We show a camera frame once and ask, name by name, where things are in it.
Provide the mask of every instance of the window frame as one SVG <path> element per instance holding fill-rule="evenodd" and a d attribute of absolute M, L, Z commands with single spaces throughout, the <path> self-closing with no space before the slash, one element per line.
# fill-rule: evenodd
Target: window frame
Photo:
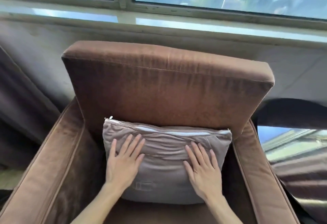
<path fill-rule="evenodd" d="M 225 9 L 211 9 L 183 5 L 138 2 L 135 0 L 23 0 L 31 2 L 55 3 L 82 7 L 96 7 L 132 12 L 194 17 L 200 19 L 225 20 L 252 24 L 285 26 L 327 30 L 327 20 L 304 17 L 281 16 L 265 13 L 244 12 Z"/>

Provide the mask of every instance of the chair armrest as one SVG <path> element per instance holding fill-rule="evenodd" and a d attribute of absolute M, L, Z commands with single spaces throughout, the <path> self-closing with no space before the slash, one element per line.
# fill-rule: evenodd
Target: chair armrest
<path fill-rule="evenodd" d="M 100 190 L 103 158 L 74 99 L 6 202 L 0 224 L 69 224 Z"/>

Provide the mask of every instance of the grey pillow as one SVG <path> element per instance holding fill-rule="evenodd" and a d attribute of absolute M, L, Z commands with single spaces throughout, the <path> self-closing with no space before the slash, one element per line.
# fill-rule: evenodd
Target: grey pillow
<path fill-rule="evenodd" d="M 107 159 L 113 139 L 117 139 L 116 152 L 119 152 L 129 134 L 136 136 L 139 133 L 145 138 L 145 145 L 141 151 L 145 157 L 135 180 L 125 190 L 122 198 L 137 202 L 169 204 L 203 203 L 196 195 L 183 165 L 183 160 L 189 161 L 185 145 L 190 145 L 191 141 L 201 143 L 209 157 L 209 151 L 212 149 L 221 169 L 231 143 L 231 131 L 156 127 L 105 119 L 103 142 Z"/>

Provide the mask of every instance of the white wall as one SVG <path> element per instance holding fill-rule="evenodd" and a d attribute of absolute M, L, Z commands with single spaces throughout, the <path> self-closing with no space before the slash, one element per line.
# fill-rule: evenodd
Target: white wall
<path fill-rule="evenodd" d="M 276 85 L 267 98 L 300 98 L 327 105 L 326 50 L 150 34 L 146 28 L 132 33 L 0 21 L 0 45 L 60 109 L 74 96 L 60 56 L 69 45 L 78 40 L 157 44 L 266 61 L 276 78 Z"/>

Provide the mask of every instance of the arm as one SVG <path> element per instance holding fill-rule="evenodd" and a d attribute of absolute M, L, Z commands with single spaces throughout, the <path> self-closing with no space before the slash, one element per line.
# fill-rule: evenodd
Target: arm
<path fill-rule="evenodd" d="M 131 185 L 144 158 L 144 154 L 139 154 L 145 142 L 142 139 L 139 143 L 141 135 L 137 135 L 130 144 L 132 138 L 133 135 L 128 136 L 117 156 L 117 140 L 113 140 L 107 162 L 106 182 L 96 198 L 71 224 L 102 224 L 124 190 Z"/>
<path fill-rule="evenodd" d="M 193 168 L 187 161 L 184 165 L 195 192 L 205 201 L 218 224 L 242 224 L 222 194 L 221 173 L 214 152 L 210 150 L 210 162 L 201 144 L 192 142 L 192 147 L 195 154 L 189 146 L 186 151 Z"/>

